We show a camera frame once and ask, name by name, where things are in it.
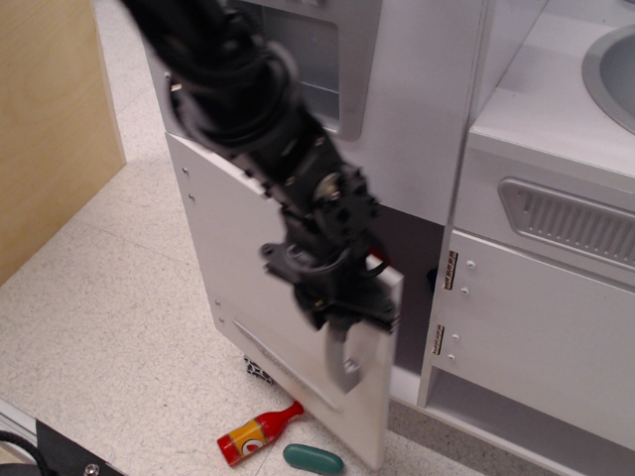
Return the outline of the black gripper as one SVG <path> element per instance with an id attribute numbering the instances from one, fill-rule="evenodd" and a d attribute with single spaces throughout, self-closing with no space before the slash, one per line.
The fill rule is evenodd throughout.
<path id="1" fill-rule="evenodd" d="M 294 298 L 316 330 L 328 326 L 326 342 L 344 344 L 349 330 L 361 322 L 392 333 L 399 322 L 395 302 L 380 283 L 389 263 L 370 268 L 352 248 L 320 260 L 296 244 L 261 247 L 268 273 L 289 283 Z"/>

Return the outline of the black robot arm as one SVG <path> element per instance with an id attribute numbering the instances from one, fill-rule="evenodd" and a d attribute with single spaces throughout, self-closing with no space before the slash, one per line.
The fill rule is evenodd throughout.
<path id="1" fill-rule="evenodd" d="M 189 139 L 257 180 L 285 225 L 261 248 L 315 328 L 344 338 L 365 321 L 384 331 L 398 311 L 368 257 L 385 255 L 371 224 L 379 205 L 308 111 L 289 53 L 244 12 L 215 1 L 130 1 L 127 9 L 168 68 L 170 104 Z"/>

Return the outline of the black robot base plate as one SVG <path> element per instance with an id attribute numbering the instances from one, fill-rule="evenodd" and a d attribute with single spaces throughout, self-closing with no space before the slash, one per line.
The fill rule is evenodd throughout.
<path id="1" fill-rule="evenodd" d="M 36 420 L 37 447 L 56 475 L 122 476 L 111 463 Z"/>

